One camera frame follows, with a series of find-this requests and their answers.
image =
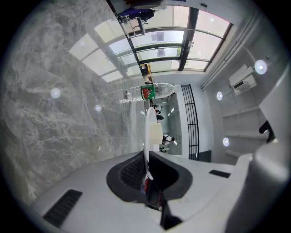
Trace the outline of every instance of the glass ceiling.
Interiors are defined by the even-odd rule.
[[[93,40],[86,34],[69,51],[107,82],[139,75],[136,63],[144,62],[151,64],[152,72],[205,71],[231,27],[216,15],[173,5],[155,12],[144,24],[145,35],[141,35],[136,19],[121,25],[123,29],[118,20],[109,19],[95,27],[96,36],[104,44],[97,44],[96,38]],[[128,33],[128,39],[124,38],[123,30]],[[108,59],[105,47],[116,56],[114,62]],[[118,62],[127,66],[126,72],[118,71]]]

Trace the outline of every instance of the person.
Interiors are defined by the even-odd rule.
[[[162,115],[156,115],[156,119],[157,120],[163,120],[164,118],[162,117]]]
[[[170,142],[173,142],[174,140],[175,140],[174,137],[170,137],[169,135],[164,134],[162,144],[168,145]]]

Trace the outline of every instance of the white shelf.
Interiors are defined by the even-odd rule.
[[[242,154],[238,153],[238,152],[234,152],[234,151],[231,151],[231,150],[227,150],[226,151],[226,154],[227,155],[230,155],[230,156],[233,156],[235,158],[239,158],[240,156],[242,156]]]
[[[226,133],[227,137],[245,137],[245,138],[255,138],[255,139],[267,139],[269,137],[268,133]]]
[[[240,113],[245,113],[245,112],[249,112],[249,111],[255,111],[255,110],[258,110],[258,109],[260,109],[259,106],[251,107],[251,108],[248,108],[248,109],[240,109],[239,112],[227,114],[227,115],[224,115],[223,117],[230,117],[230,116],[238,115]]]

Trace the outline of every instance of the air conditioner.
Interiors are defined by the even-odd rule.
[[[252,67],[247,67],[246,65],[243,65],[229,78],[235,95],[239,95],[243,91],[249,90],[250,88],[256,86],[256,81],[252,75],[252,72]]]

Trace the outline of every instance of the black vent grille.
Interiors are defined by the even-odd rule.
[[[70,189],[57,201],[56,204],[54,204],[43,218],[59,228],[74,208],[81,195],[82,192]]]
[[[140,190],[142,178],[145,176],[145,161],[143,156],[123,168],[120,173],[122,181],[128,186]]]

